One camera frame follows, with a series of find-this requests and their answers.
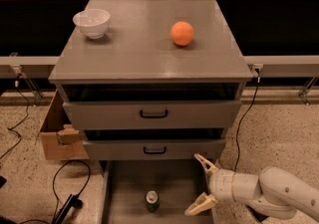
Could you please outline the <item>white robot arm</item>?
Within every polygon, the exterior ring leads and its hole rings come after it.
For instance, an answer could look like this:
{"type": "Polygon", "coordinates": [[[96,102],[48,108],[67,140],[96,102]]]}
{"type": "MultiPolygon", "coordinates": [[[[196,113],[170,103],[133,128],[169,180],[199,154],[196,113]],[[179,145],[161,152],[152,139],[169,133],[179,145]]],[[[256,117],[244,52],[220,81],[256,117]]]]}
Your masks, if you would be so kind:
{"type": "Polygon", "coordinates": [[[266,167],[259,175],[217,168],[196,153],[195,159],[208,175],[209,194],[201,193],[184,211],[194,216],[220,201],[239,202],[277,219],[291,219],[301,211],[319,221],[319,190],[278,167],[266,167]]]}

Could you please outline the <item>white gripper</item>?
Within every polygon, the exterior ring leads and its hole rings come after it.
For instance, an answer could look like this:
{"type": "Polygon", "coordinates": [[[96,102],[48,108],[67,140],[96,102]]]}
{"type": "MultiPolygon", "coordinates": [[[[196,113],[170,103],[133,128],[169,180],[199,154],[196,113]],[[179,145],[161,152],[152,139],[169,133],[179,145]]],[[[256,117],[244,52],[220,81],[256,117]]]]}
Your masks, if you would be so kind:
{"type": "MultiPolygon", "coordinates": [[[[259,178],[254,174],[237,173],[219,169],[205,157],[196,153],[194,158],[210,176],[209,188],[218,201],[241,202],[248,204],[259,198],[259,178]]],[[[201,193],[184,211],[185,216],[195,216],[205,210],[214,208],[218,201],[205,192],[201,193]]]]}

